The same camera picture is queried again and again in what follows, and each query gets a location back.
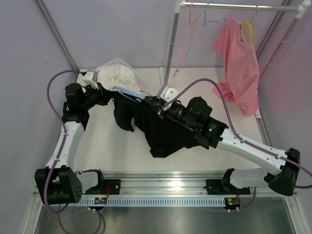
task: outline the metal pole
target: metal pole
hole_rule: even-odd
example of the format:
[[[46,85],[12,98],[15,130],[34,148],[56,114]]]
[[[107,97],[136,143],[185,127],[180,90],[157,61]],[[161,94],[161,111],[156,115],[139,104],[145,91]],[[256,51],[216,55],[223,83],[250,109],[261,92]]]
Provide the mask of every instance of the metal pole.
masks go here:
[[[287,42],[289,36],[291,35],[291,33],[293,32],[294,28],[296,27],[298,21],[300,19],[294,18],[292,23],[290,24],[289,28],[287,29],[285,35],[283,36],[283,39],[279,42],[277,48],[275,49],[273,55],[270,58],[270,61],[268,62],[268,64],[266,65],[266,67],[264,68],[260,78],[259,78],[259,84],[260,82],[263,80],[263,78],[265,77],[265,75],[268,73],[268,71],[270,70],[270,68],[272,67],[275,59],[278,57],[279,52],[282,50],[283,46],[285,45],[285,43]]]
[[[174,23],[172,25],[170,47],[169,47],[169,52],[168,52],[168,60],[167,60],[167,65],[166,65],[165,79],[164,79],[164,84],[163,84],[164,86],[168,85],[172,54],[174,52],[174,46],[175,46],[175,40],[176,40],[177,23],[179,22],[179,15],[180,13],[175,12]]]
[[[284,0],[282,5],[284,6],[289,6],[291,4],[293,0]],[[265,36],[263,37],[258,49],[257,49],[257,52],[256,52],[256,57],[257,59],[260,58],[265,46],[267,45],[268,41],[270,40],[275,28],[277,27],[278,23],[280,22],[280,20],[282,19],[283,15],[285,14],[284,11],[278,11],[277,14],[275,15],[271,25],[269,26]]]
[[[191,2],[185,2],[182,6],[191,6]],[[245,5],[245,4],[226,4],[226,3],[200,3],[193,2],[192,7],[206,7],[210,8],[230,8],[230,9],[247,9],[247,10],[259,10],[259,11],[294,11],[297,12],[299,10],[299,6],[257,6],[253,5]]]
[[[55,39],[58,42],[58,45],[60,46],[61,50],[63,51],[64,55],[66,56],[68,62],[70,63],[71,67],[73,70],[79,70],[79,68],[77,67],[73,57],[71,56],[71,54],[69,53],[69,50],[67,49],[67,46],[63,40],[63,38],[61,37],[58,28],[56,27],[56,24],[54,23],[47,7],[45,6],[44,2],[42,0],[35,0],[35,3],[37,4],[39,10],[42,12],[45,20],[48,23],[49,28],[51,29]]]

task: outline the blue hanger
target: blue hanger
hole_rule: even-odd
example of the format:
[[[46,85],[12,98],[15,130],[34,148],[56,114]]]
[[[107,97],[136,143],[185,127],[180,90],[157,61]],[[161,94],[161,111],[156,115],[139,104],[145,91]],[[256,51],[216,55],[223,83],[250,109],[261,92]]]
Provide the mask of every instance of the blue hanger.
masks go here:
[[[118,92],[119,92],[121,95],[125,96],[126,98],[128,98],[128,99],[130,99],[130,100],[132,100],[132,101],[134,101],[134,102],[137,102],[137,101],[135,101],[135,100],[133,100],[132,98],[130,98],[130,97],[124,95],[123,92],[126,92],[126,93],[128,93],[128,94],[130,94],[130,95],[132,95],[132,96],[135,96],[135,97],[137,97],[137,98],[139,98],[139,99],[141,99],[141,100],[144,100],[144,99],[145,99],[145,96],[143,96],[143,95],[141,95],[141,94],[138,94],[138,93],[136,93],[136,92],[134,92],[134,91],[132,91],[132,90],[123,88],[123,87],[114,86],[113,89],[119,90]]]
[[[192,43],[191,43],[191,45],[190,45],[190,48],[189,48],[189,50],[187,51],[187,53],[185,54],[185,57],[184,57],[184,59],[182,60],[182,62],[187,58],[187,55],[188,55],[188,53],[190,52],[190,50],[191,50],[191,48],[192,48],[192,46],[193,46],[193,44],[194,44],[194,41],[196,41],[196,38],[199,36],[199,34],[201,33],[201,31],[204,29],[204,27],[205,27],[208,23],[214,22],[214,23],[218,23],[218,24],[219,24],[219,23],[222,22],[222,21],[226,21],[226,19],[223,18],[222,20],[219,20],[219,21],[217,21],[217,20],[210,20],[210,21],[206,22],[206,10],[207,10],[207,7],[209,6],[210,3],[212,3],[212,1],[209,2],[209,3],[206,5],[206,7],[205,7],[203,26],[202,26],[202,28],[196,33],[196,35],[195,35],[195,37],[194,37],[194,39],[193,39],[193,41],[192,41]],[[205,43],[201,48],[207,46],[208,43],[209,43],[209,41],[207,41],[207,43]],[[193,58],[195,58],[195,57],[201,52],[201,48],[199,48],[199,50],[194,54],[193,57],[191,57],[191,59],[190,59],[189,61],[187,61],[182,67],[178,68],[177,72],[182,71],[182,70],[193,60]]]

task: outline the yellow hanger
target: yellow hanger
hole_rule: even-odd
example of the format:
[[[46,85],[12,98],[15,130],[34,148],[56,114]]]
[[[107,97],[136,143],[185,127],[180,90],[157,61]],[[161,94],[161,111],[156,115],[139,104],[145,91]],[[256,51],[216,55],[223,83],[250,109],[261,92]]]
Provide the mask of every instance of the yellow hanger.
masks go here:
[[[246,29],[247,29],[247,32],[248,32],[248,35],[249,35],[249,42],[250,42],[250,45],[253,44],[252,21],[253,21],[253,18],[258,14],[258,10],[259,10],[259,6],[258,6],[257,3],[256,3],[256,6],[257,6],[257,12],[256,12],[256,14],[252,17],[252,19],[250,20],[250,22],[244,22],[244,23],[241,23],[241,24],[240,24],[240,27],[241,27],[241,28],[246,28]],[[240,30],[240,33],[241,33],[241,35],[242,35],[243,40],[245,41],[245,44],[248,45],[248,42],[247,42],[246,37],[244,36],[242,30]]]

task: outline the metal floor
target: metal floor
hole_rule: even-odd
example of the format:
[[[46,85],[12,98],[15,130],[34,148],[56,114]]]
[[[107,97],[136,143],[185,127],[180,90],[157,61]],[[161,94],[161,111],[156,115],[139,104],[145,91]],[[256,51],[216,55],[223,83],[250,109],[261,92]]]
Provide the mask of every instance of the metal floor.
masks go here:
[[[243,205],[250,201],[243,198]],[[68,207],[61,220],[71,234],[91,234],[98,216],[82,207]],[[255,204],[239,213],[216,212],[194,207],[107,207],[101,211],[105,234],[294,234],[293,223],[283,198],[258,197]],[[36,234],[62,234],[57,216],[42,207]]]

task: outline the clothing rack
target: clothing rack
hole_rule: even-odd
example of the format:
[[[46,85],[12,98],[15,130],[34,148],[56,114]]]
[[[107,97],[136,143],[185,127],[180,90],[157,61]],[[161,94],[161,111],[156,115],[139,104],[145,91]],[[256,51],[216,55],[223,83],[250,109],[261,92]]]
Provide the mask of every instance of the clothing rack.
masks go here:
[[[245,5],[245,4],[226,4],[226,3],[200,3],[200,2],[185,2],[184,0],[176,0],[175,2],[175,16],[174,16],[174,22],[172,26],[172,32],[171,32],[171,39],[170,39],[170,46],[169,46],[169,52],[168,52],[168,60],[166,65],[166,72],[165,72],[165,79],[164,79],[164,86],[168,85],[169,81],[169,73],[170,73],[170,67],[171,67],[171,60],[172,55],[174,51],[175,46],[175,40],[176,40],[176,29],[179,21],[179,15],[181,11],[181,7],[185,6],[192,6],[192,7],[208,7],[211,8],[229,8],[229,9],[246,9],[246,10],[259,10],[259,11],[285,11],[285,12],[296,12],[292,23],[290,24],[288,30],[286,31],[285,35],[283,36],[282,40],[278,44],[277,48],[275,49],[273,55],[271,56],[268,64],[264,68],[262,74],[259,77],[259,83],[263,80],[265,75],[268,73],[270,68],[272,67],[275,59],[278,57],[279,52],[285,45],[287,39],[293,32],[294,28],[296,27],[298,21],[302,18],[304,13],[306,12],[307,8],[311,5],[311,0],[304,0],[301,5],[298,6],[265,6],[265,5]]]

